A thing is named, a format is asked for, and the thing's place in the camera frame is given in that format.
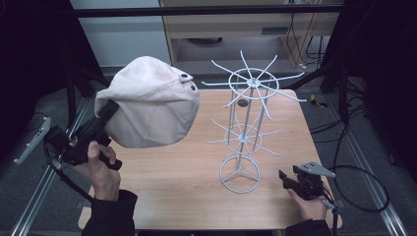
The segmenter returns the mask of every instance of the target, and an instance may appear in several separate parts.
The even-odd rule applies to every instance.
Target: wooden table
[[[282,91],[296,96],[292,90]],[[111,144],[123,161],[121,188],[139,196],[134,215],[136,228],[283,229],[301,221],[298,207],[278,177],[278,170],[282,170],[295,179],[294,164],[321,163],[299,102],[280,94],[268,100],[272,120],[265,116],[261,133],[281,132],[264,136],[263,147],[280,156],[262,148],[253,153],[261,170],[261,183],[250,193],[236,194],[225,188],[219,177],[221,163],[230,149],[225,143],[207,143],[224,139],[225,131],[211,119],[227,127],[229,109],[223,105],[230,97],[229,90],[201,90],[195,123],[177,144],[142,149]],[[253,102],[252,122],[261,108],[259,100]],[[246,108],[237,107],[236,112],[244,117]],[[89,216],[90,208],[86,207],[79,221],[81,228]]]

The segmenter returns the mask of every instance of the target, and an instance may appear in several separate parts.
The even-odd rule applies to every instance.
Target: wire
[[[92,202],[92,196],[89,195],[86,191],[84,191],[79,185],[74,183],[61,168],[58,168],[53,163],[54,160],[58,161],[58,158],[55,158],[54,156],[51,156],[49,153],[48,148],[46,147],[46,144],[43,143],[43,152],[45,153],[47,163],[51,168],[55,171],[55,173],[61,178],[62,181],[64,181],[65,184],[67,184],[71,189],[75,190],[77,193],[79,193],[81,196],[83,196],[86,200],[89,202]]]
[[[337,147],[336,147],[336,152],[335,152],[335,154],[334,154],[334,159],[333,159],[333,167],[331,167],[331,168],[329,168],[328,170],[333,170],[333,173],[335,174],[335,170],[336,169],[340,169],[340,168],[348,168],[348,169],[353,169],[353,170],[357,170],[357,171],[360,171],[360,172],[364,172],[365,174],[367,174],[367,175],[369,175],[369,176],[371,176],[375,181],[377,181],[377,183],[384,189],[384,192],[385,192],[385,195],[386,195],[386,202],[384,203],[384,205],[382,206],[382,207],[380,207],[380,208],[376,208],[376,209],[373,209],[373,208],[365,208],[365,207],[362,207],[362,206],[359,206],[358,204],[355,204],[353,201],[351,201],[351,200],[349,200],[347,197],[346,197],[346,195],[343,193],[343,191],[341,191],[341,189],[340,189],[340,187],[339,187],[339,185],[338,185],[338,182],[337,182],[337,179],[336,178],[334,178],[333,179],[333,182],[334,182],[334,185],[335,185],[335,187],[336,187],[336,190],[340,193],[340,195],[348,202],[348,203],[350,203],[351,205],[353,205],[354,207],[357,207],[357,208],[359,208],[359,209],[361,209],[361,210],[363,210],[363,211],[366,211],[366,212],[370,212],[370,213],[378,213],[378,212],[381,212],[381,211],[383,211],[384,209],[386,209],[387,208],[387,206],[389,205],[389,193],[388,193],[388,190],[387,190],[387,187],[374,175],[374,174],[372,174],[371,172],[369,172],[369,171],[367,171],[367,170],[365,170],[365,169],[362,169],[362,168],[359,168],[359,167],[357,167],[357,166],[353,166],[353,165],[336,165],[336,163],[337,163],[337,158],[338,158],[338,153],[339,153],[339,151],[340,151],[340,146],[341,146],[341,142],[342,142],[342,140],[343,140],[343,137],[347,134],[347,130],[348,130],[348,128],[349,128],[349,126],[348,125],[345,125],[344,126],[344,128],[343,128],[343,131],[342,131],[342,133],[341,133],[341,135],[340,135],[340,138],[339,138],[339,141],[338,141],[338,143],[337,143]]]
[[[335,140],[328,140],[328,141],[314,141],[315,144],[323,144],[323,143],[331,143],[331,142],[336,142],[338,141],[338,139]]]
[[[306,55],[307,55],[308,58],[315,60],[316,68],[319,69],[320,66],[322,66],[322,55],[324,55],[324,53],[322,52],[322,49],[324,47],[324,37],[320,36],[319,51],[318,52],[309,52],[309,48],[312,44],[313,38],[314,37],[311,36],[310,40],[309,40],[309,43],[307,44]]]
[[[304,60],[304,58],[303,58],[303,55],[302,55],[301,49],[300,49],[300,45],[298,44],[297,36],[295,35],[295,30],[294,30],[294,16],[295,16],[295,14],[294,13],[291,13],[291,21],[290,21],[290,25],[289,25],[288,32],[287,32],[287,35],[286,35],[286,44],[287,44],[287,47],[288,47],[289,52],[291,53],[291,57],[294,60],[294,63],[297,63],[297,60],[295,59],[295,56],[292,53],[292,50],[290,49],[290,46],[289,46],[289,35],[292,32],[292,34],[294,36],[295,44],[297,45],[298,56],[303,61],[304,65],[307,66],[307,65],[313,64],[314,62],[306,62]]]
[[[327,188],[323,188],[323,189],[325,190],[325,192],[323,192],[323,195],[325,196],[325,198],[329,202],[333,203],[334,202],[334,199],[333,199],[333,196],[331,195],[330,191]]]
[[[348,103],[350,103],[352,100],[358,99],[358,98],[361,98],[361,97],[359,97],[359,96],[352,97],[352,98],[350,98],[348,100]],[[365,108],[366,107],[364,105],[359,105],[358,107],[354,108],[353,110],[351,110],[349,112],[349,118],[356,117],[357,114],[354,115],[354,113],[357,112],[360,109],[365,109]],[[314,135],[314,134],[317,134],[317,133],[320,133],[320,132],[324,132],[326,130],[329,130],[329,129],[333,128],[334,126],[336,126],[337,124],[341,123],[341,122],[342,122],[342,120],[341,119],[338,119],[338,120],[336,120],[334,122],[331,122],[331,123],[327,123],[327,124],[324,124],[324,125],[321,125],[321,126],[318,126],[318,127],[315,127],[315,128],[310,128],[309,130],[312,131],[310,133],[312,135]]]

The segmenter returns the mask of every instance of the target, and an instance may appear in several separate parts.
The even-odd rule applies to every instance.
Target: person's arm
[[[321,198],[305,201],[292,189],[288,189],[291,199],[300,208],[301,217],[304,221],[285,229],[287,236],[331,236],[326,223],[327,207]]]
[[[83,236],[134,236],[133,213],[137,196],[129,191],[119,190],[120,174],[109,169],[98,159],[100,152],[113,164],[116,153],[111,147],[100,146],[97,142],[89,144],[89,161],[77,166],[75,170],[90,180],[94,188],[91,202],[91,217],[83,230]]]

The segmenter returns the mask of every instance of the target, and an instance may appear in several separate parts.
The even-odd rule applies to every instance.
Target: beige cap
[[[110,87],[97,93],[95,115],[112,99],[120,106],[105,127],[125,148],[153,148],[181,141],[200,105],[193,77],[152,58],[139,57],[119,71]]]

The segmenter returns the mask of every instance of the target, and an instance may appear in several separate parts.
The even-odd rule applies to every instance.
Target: gray floor
[[[228,74],[214,67],[210,60],[234,71],[244,67],[240,58],[240,50],[243,51],[248,65],[254,68],[264,68],[270,60],[277,55],[277,62],[270,68],[278,76],[294,75],[304,71],[301,68],[294,69],[289,66],[286,54],[280,41],[276,38],[224,38],[220,43],[207,41],[183,40],[179,54],[177,67],[195,76],[196,83],[201,81],[222,81],[228,78]],[[305,71],[315,70],[312,64]],[[360,79],[352,79],[358,85]],[[329,107],[313,105],[311,102],[301,103],[307,123],[311,129],[335,122],[337,113],[331,106],[337,101],[337,91],[329,94],[321,94],[318,85],[321,79],[308,83],[297,90],[300,98],[310,99],[310,95],[316,96],[317,102],[326,103]],[[352,100],[350,110],[362,105],[360,99]],[[42,98],[36,107],[36,112],[43,112],[52,118],[52,125],[65,127],[67,124],[66,93],[58,90]],[[42,115],[34,115],[29,124],[36,127],[42,122]],[[336,152],[337,140],[342,131],[341,125],[312,135],[316,142],[316,148],[324,167],[331,167]],[[338,230],[339,235],[417,235],[417,185],[409,176],[407,170],[400,165],[391,165],[388,161],[388,153],[381,138],[374,129],[372,122],[367,118],[367,109],[360,109],[351,115],[349,133],[343,138],[337,156],[337,164],[363,164],[358,159],[365,159],[373,173],[387,186],[390,205],[389,212],[369,213],[358,209],[350,203],[340,211],[343,225]],[[35,132],[27,132],[22,135],[21,141],[14,147],[11,156],[8,157],[8,165],[0,172],[0,235],[9,235],[19,217],[29,202],[37,183],[45,171],[45,156],[41,147],[28,157],[22,165],[13,163],[13,159],[25,149]],[[79,183],[85,190],[89,184],[72,172],[72,168],[66,168],[71,178]],[[345,196],[354,204],[364,208],[379,207],[374,204],[373,194],[375,189],[367,185],[363,174],[355,171],[336,170],[337,180]],[[342,197],[330,181],[330,187],[337,200]],[[69,189],[59,178],[55,178],[46,195],[45,201],[39,209],[37,217],[31,226],[30,232],[34,235],[78,235],[78,217],[81,210],[75,208],[82,197]],[[397,216],[402,229],[406,232],[392,232],[398,227],[389,226],[389,216]]]

